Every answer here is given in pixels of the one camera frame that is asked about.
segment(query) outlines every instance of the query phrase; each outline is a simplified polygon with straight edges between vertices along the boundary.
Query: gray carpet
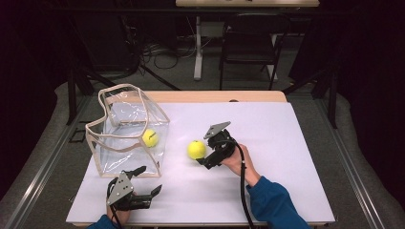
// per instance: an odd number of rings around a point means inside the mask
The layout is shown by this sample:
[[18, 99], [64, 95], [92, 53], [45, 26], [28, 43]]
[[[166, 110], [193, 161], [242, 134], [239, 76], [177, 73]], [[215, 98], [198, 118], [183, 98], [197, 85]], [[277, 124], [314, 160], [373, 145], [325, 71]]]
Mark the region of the gray carpet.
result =
[[[298, 48], [297, 40], [299, 41], [299, 39], [290, 38], [285, 46], [280, 68], [277, 72], [279, 80], [274, 85], [274, 90], [282, 90], [288, 87], [292, 81], [288, 78], [288, 72]], [[193, 79], [194, 58], [192, 57], [180, 58], [177, 65], [169, 70], [156, 68], [153, 65], [153, 59], [147, 63], [147, 66], [182, 90], [218, 90], [218, 56], [219, 49], [215, 45], [204, 48], [201, 81]], [[159, 61], [167, 64], [162, 59], [164, 56], [159, 58], [160, 60], [157, 61], [158, 66]], [[233, 70], [232, 67], [227, 68], [225, 77], [231, 76]], [[265, 73], [260, 73], [258, 68], [245, 68], [241, 71], [245, 71], [245, 73], [238, 72], [238, 75], [257, 75], [258, 79], [266, 78]], [[131, 83], [145, 91], [170, 90], [150, 74], [142, 74], [141, 71], [129, 77], [115, 80], [115, 82]], [[96, 89], [104, 88], [98, 82], [94, 81], [93, 84]], [[224, 83], [226, 90], [265, 90], [266, 87], [267, 83], [265, 82], [251, 82], [250, 80]], [[332, 224], [330, 228], [373, 228], [364, 214], [356, 192], [352, 188], [347, 171], [342, 166], [338, 145], [330, 133], [329, 123], [324, 118], [325, 111], [322, 109], [324, 101], [310, 98], [309, 90], [311, 87], [311, 85], [307, 85], [296, 93], [289, 95], [288, 101], [291, 102], [297, 114], [315, 167], [330, 201], [331, 209], [338, 216], [338, 221]], [[36, 179], [35, 175], [40, 171], [43, 161], [50, 156], [55, 148], [56, 150], [60, 149], [60, 156], [54, 160], [54, 167], [51, 170], [52, 175], [44, 180], [46, 182], [45, 187], [40, 190], [38, 198], [32, 201], [32, 205], [30, 205], [32, 208], [27, 209], [26, 217], [20, 219], [18, 227], [74, 228], [71, 224], [65, 222], [72, 205], [69, 199], [77, 192], [91, 157], [91, 152], [86, 142], [68, 143], [71, 135], [66, 135], [65, 129], [68, 115], [66, 84], [58, 88], [56, 92], [59, 99], [52, 120], [32, 152], [32, 156], [22, 173], [0, 202], [1, 228], [10, 223], [10, 218], [15, 217], [12, 216], [14, 210], [18, 208], [17, 205], [21, 203], [21, 199], [24, 199], [30, 184]], [[78, 98], [79, 100], [83, 98], [80, 93], [78, 93]], [[92, 97], [89, 104], [82, 108], [82, 113], [73, 130], [76, 127], [83, 129], [84, 123], [78, 121], [92, 121], [100, 117], [100, 114], [101, 110], [96, 98]], [[336, 132], [341, 136], [352, 156], [356, 171], [367, 187], [376, 212], [381, 217], [385, 228], [405, 228], [403, 210], [381, 185], [373, 169], [368, 165], [358, 149], [355, 130], [350, 118], [350, 105], [341, 96], [338, 96], [336, 117], [338, 125]]]

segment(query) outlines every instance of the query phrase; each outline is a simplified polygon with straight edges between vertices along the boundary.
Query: hand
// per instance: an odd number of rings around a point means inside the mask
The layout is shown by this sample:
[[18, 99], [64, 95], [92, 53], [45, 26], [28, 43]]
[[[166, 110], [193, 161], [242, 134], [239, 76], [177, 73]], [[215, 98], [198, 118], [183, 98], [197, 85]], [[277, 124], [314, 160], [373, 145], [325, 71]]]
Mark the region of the hand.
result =
[[[250, 158], [249, 150], [243, 144], [239, 144], [241, 147], [244, 158], [245, 158], [245, 181], [253, 187], [260, 179], [260, 175], [256, 172], [253, 161]], [[241, 153], [238, 147], [235, 147], [235, 151], [233, 152], [232, 156], [224, 159], [222, 165], [227, 166], [233, 173], [240, 176], [241, 175]]]
[[[119, 223], [121, 226], [125, 225], [131, 216], [131, 211], [116, 211]], [[113, 212], [111, 211], [111, 208], [109, 205], [107, 205], [107, 217], [108, 219], [111, 219], [114, 223], [117, 223], [117, 219], [113, 218]]]

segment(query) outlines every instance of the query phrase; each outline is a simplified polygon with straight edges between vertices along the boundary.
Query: desk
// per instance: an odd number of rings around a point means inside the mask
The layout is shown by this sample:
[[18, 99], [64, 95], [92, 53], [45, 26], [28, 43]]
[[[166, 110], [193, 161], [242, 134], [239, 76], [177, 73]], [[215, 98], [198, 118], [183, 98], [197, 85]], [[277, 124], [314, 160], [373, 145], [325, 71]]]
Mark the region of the desk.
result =
[[[176, 0], [176, 6], [188, 8], [312, 8], [318, 7], [318, 0]], [[196, 65], [194, 79], [201, 80], [203, 51], [201, 46], [201, 18], [196, 21]], [[272, 73], [273, 66], [267, 66]]]
[[[231, 121], [226, 129], [248, 146], [256, 169], [289, 190], [303, 219], [312, 225], [334, 221], [295, 113], [282, 93], [146, 93], [159, 102], [171, 122], [162, 176], [131, 180], [138, 194], [148, 194], [159, 184], [161, 192], [150, 209], [132, 212], [130, 225], [247, 225], [240, 200], [240, 179], [225, 166], [207, 170], [185, 152], [191, 140], [203, 139], [210, 125], [224, 121]], [[228, 102], [230, 99], [240, 102]], [[110, 180], [98, 176], [91, 159], [67, 221], [77, 226], [97, 221], [105, 213]]]

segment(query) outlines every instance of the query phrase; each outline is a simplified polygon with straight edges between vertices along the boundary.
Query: white paper sheet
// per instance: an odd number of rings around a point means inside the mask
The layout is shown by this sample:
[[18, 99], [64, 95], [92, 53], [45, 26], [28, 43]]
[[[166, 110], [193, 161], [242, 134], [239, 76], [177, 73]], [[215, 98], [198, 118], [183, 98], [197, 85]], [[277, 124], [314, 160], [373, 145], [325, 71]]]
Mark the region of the white paper sheet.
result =
[[[304, 220], [310, 223], [334, 221], [289, 103], [161, 103], [160, 106], [171, 120], [162, 177], [133, 178], [131, 181], [140, 195], [149, 194], [160, 184], [162, 189], [153, 199], [150, 209], [133, 211], [129, 223], [247, 224], [241, 204], [239, 177], [225, 166], [207, 170], [186, 154], [189, 142], [203, 140], [211, 125], [226, 121], [231, 122], [226, 128], [230, 134], [248, 147], [256, 170], [288, 189]], [[90, 223], [105, 214], [105, 195], [110, 181], [98, 176], [91, 160], [67, 221]]]

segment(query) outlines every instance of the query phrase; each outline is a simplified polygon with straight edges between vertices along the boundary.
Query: yellow tennis ball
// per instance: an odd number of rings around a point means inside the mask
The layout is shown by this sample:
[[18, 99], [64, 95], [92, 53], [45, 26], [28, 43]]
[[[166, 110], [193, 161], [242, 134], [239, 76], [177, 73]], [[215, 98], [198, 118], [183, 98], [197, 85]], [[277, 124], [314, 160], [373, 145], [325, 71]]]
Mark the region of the yellow tennis ball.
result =
[[187, 154], [192, 159], [198, 159], [205, 157], [205, 145], [200, 140], [193, 140], [187, 146]]
[[145, 145], [149, 148], [156, 146], [159, 142], [158, 134], [152, 129], [146, 129], [142, 139], [143, 142], [145, 142]]

